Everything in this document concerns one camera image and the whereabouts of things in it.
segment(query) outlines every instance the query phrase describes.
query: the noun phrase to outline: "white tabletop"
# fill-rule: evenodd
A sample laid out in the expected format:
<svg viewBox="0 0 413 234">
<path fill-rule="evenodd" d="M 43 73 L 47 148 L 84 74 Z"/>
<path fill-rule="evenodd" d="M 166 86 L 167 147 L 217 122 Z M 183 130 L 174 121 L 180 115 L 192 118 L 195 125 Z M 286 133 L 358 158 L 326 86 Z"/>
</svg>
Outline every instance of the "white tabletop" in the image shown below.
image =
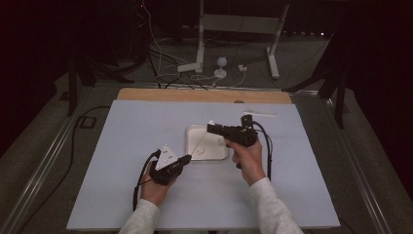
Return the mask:
<svg viewBox="0 0 413 234">
<path fill-rule="evenodd" d="M 302 227 L 340 225 L 318 163 L 294 104 L 247 104 L 115 100 L 101 133 L 67 228 L 120 229 L 132 213 L 132 193 L 147 157 L 164 144 L 185 154 L 190 125 L 238 126 L 244 110 L 275 112 L 253 116 L 274 144 L 272 183 Z M 264 168 L 267 149 L 263 144 Z M 161 206 L 158 229 L 257 227 L 248 186 L 231 157 L 192 161 Z"/>
</svg>

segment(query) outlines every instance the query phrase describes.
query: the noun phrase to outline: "person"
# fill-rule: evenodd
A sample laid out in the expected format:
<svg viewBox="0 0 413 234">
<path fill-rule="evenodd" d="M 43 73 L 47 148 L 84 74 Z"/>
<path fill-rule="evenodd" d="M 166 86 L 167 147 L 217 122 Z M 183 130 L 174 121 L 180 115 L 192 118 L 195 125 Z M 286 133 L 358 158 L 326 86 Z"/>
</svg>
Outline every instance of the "person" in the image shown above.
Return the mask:
<svg viewBox="0 0 413 234">
<path fill-rule="evenodd" d="M 241 164 L 242 175 L 249 185 L 249 195 L 254 208 L 261 234 L 298 234 L 303 233 L 294 220 L 291 211 L 280 200 L 276 190 L 266 177 L 262 166 L 262 145 L 257 140 L 250 147 L 243 147 L 226 139 L 227 145 L 234 149 L 233 162 Z M 146 172 L 143 181 L 150 179 Z M 166 198 L 172 181 L 168 186 L 155 182 L 142 184 L 140 200 L 135 212 L 127 220 L 120 234 L 153 233 L 159 218 L 159 205 Z"/>
</svg>

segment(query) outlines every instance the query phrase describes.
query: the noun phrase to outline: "dark floor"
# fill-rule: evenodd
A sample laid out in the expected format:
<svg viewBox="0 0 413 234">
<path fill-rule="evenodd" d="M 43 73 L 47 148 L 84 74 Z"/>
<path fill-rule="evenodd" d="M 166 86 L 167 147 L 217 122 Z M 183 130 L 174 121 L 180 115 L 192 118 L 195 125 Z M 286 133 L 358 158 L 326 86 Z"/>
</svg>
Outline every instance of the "dark floor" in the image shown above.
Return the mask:
<svg viewBox="0 0 413 234">
<path fill-rule="evenodd" d="M 193 88 L 202 89 L 197 85 L 197 82 L 202 82 L 204 88 L 214 89 L 211 85 L 215 80 L 204 78 L 212 76 L 217 68 L 216 60 L 222 56 L 228 60 L 226 70 L 229 75 L 216 82 L 215 89 L 285 88 L 311 76 L 328 43 L 327 40 L 314 36 L 283 36 L 276 50 L 281 78 L 274 80 L 270 77 L 264 51 L 271 41 L 270 37 L 261 37 L 254 42 L 240 45 L 235 42 L 236 46 L 207 47 L 203 73 L 205 77 L 184 75 L 180 77 L 181 80 L 169 85 L 169 88 L 191 89 L 189 84 Z M 158 45 L 152 44 L 152 46 L 154 51 L 160 50 L 159 46 L 163 53 L 178 57 L 175 59 L 195 61 L 196 39 L 185 39 L 182 43 L 176 43 L 159 38 Z M 172 65 L 171 59 L 161 60 L 162 68 L 158 69 L 160 61 L 156 57 L 158 54 L 153 53 L 153 55 L 156 69 L 163 74 L 160 77 L 162 80 L 159 81 L 164 87 L 168 82 L 176 79 L 175 66 L 168 67 Z M 239 64 L 246 64 L 245 77 L 237 70 Z M 153 70 L 148 63 L 127 74 L 126 77 L 136 81 L 129 86 L 157 88 Z M 321 83 L 316 83 L 306 90 L 316 91 L 320 85 Z M 67 91 L 67 76 L 58 79 L 56 86 L 57 94 L 0 159 L 0 222 L 2 226 L 10 225 L 10 221 L 6 222 L 9 215 L 12 215 L 13 220 L 18 224 L 28 220 L 21 233 L 73 232 L 67 231 L 65 226 L 107 115 L 107 109 L 91 112 L 91 115 L 97 118 L 96 126 L 91 130 L 76 131 L 73 167 L 55 194 L 40 210 L 36 211 L 62 178 L 70 159 L 71 132 L 63 133 L 61 130 L 73 127 L 73 119 L 66 117 L 68 103 L 59 100 L 61 93 Z M 76 114 L 95 106 L 110 105 L 123 87 L 126 85 L 100 77 L 95 87 L 83 89 Z M 293 95 L 292 100 L 300 112 L 334 207 L 342 222 L 342 226 L 338 228 L 313 229 L 305 232 L 411 233 L 412 202 L 397 179 L 379 140 L 359 109 L 353 93 L 350 90 L 346 92 L 344 130 L 339 130 L 332 121 L 332 109 L 328 100 L 317 98 L 314 92 Z M 58 136 L 66 137 L 63 137 L 61 142 L 54 142 Z M 34 189 L 34 194 L 37 193 L 37 196 L 31 196 L 34 199 L 29 200 L 27 206 L 20 205 L 20 208 L 28 209 L 27 215 L 12 213 L 13 207 L 18 205 L 18 202 L 21 203 L 19 196 L 23 194 L 24 187 L 36 168 L 46 156 L 51 154 L 56 157 L 50 161 L 53 166 L 45 172 L 45 179 L 38 180 L 39 186 Z M 27 219 L 34 213 L 36 215 L 32 219 Z"/>
</svg>

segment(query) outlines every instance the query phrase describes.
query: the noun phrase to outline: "person's left hand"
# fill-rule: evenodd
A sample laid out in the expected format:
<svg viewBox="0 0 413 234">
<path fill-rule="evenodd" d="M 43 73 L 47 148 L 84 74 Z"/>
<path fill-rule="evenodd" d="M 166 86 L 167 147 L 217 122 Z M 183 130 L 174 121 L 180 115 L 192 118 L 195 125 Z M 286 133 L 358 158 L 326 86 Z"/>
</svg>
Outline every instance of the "person's left hand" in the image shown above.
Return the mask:
<svg viewBox="0 0 413 234">
<path fill-rule="evenodd" d="M 171 181 L 167 186 L 158 184 L 155 181 L 151 180 L 152 178 L 149 175 L 149 169 L 151 168 L 152 163 L 154 162 L 149 163 L 145 175 L 142 178 L 141 182 L 148 182 L 145 182 L 141 185 L 142 190 L 140 192 L 140 198 L 145 199 L 146 201 L 149 201 L 159 207 L 164 202 L 165 198 L 167 197 L 169 188 L 175 183 L 176 179 Z"/>
</svg>

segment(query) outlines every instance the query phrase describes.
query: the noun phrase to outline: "forearm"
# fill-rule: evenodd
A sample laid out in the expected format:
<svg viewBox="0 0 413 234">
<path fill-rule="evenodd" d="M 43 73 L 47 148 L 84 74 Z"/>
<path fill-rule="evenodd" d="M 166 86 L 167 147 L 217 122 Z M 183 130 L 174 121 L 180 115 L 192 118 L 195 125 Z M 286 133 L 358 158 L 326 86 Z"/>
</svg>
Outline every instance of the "forearm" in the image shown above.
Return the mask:
<svg viewBox="0 0 413 234">
<path fill-rule="evenodd" d="M 249 194 L 262 234 L 303 233 L 267 177 L 252 184 Z"/>
<path fill-rule="evenodd" d="M 136 210 L 119 234 L 152 234 L 159 218 L 159 208 L 144 199 L 137 202 Z"/>
</svg>

